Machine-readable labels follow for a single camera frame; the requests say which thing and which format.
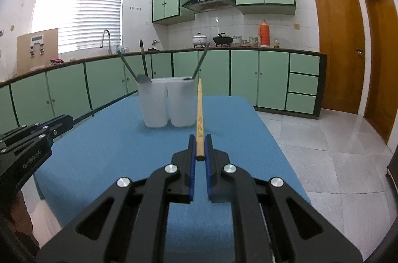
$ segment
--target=cloth on counter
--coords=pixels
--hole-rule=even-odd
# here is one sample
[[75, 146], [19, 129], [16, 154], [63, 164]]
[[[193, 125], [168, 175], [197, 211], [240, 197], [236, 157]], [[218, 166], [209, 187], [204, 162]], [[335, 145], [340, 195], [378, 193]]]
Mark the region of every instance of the cloth on counter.
[[[204, 97], [205, 134], [227, 152], [231, 163], [253, 177], [281, 177], [309, 199], [281, 149], [253, 107], [239, 97]], [[195, 126], [147, 128], [138, 97], [127, 97], [87, 118], [57, 138], [53, 155], [36, 180], [61, 226], [120, 177], [149, 177], [188, 147]], [[204, 162], [196, 162], [195, 195], [190, 205], [171, 203], [165, 262], [233, 262], [234, 241], [229, 203], [207, 198]]]

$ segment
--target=window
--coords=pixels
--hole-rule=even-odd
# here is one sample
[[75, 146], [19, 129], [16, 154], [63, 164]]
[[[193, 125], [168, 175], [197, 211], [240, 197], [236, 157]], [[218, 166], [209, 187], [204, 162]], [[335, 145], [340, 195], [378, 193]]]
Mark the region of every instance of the window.
[[[32, 32], [59, 28], [58, 53], [99, 47], [108, 29], [112, 46], [121, 45], [122, 0], [36, 0]], [[104, 48], [107, 48], [105, 34]]]

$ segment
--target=translucent plastic cup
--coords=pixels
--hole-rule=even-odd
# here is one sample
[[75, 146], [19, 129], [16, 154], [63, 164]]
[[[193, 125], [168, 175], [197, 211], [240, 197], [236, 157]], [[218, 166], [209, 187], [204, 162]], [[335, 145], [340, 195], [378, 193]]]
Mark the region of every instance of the translucent plastic cup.
[[195, 80], [167, 78], [168, 113], [175, 127], [189, 127], [196, 121]]
[[166, 79], [152, 79], [152, 83], [138, 84], [141, 111], [146, 127], [160, 128], [167, 125]]

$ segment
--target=white pot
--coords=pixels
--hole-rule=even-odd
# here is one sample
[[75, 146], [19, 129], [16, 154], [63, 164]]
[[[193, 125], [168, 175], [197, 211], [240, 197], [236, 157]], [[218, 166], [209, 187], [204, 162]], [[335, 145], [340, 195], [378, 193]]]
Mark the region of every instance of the white pot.
[[194, 45], [206, 45], [207, 44], [207, 37], [198, 33], [197, 35], [192, 37], [192, 42]]

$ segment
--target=drawer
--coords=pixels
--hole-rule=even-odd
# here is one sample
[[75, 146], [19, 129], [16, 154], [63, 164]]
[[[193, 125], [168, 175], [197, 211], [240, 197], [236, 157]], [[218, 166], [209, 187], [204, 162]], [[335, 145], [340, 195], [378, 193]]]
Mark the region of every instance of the drawer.
[[315, 96], [306, 96], [304, 94], [287, 94], [286, 110], [294, 112], [303, 112], [313, 114], [315, 107]]
[[290, 53], [290, 72], [319, 75], [319, 56]]
[[312, 94], [316, 96], [317, 90], [317, 76], [290, 73], [289, 92]]

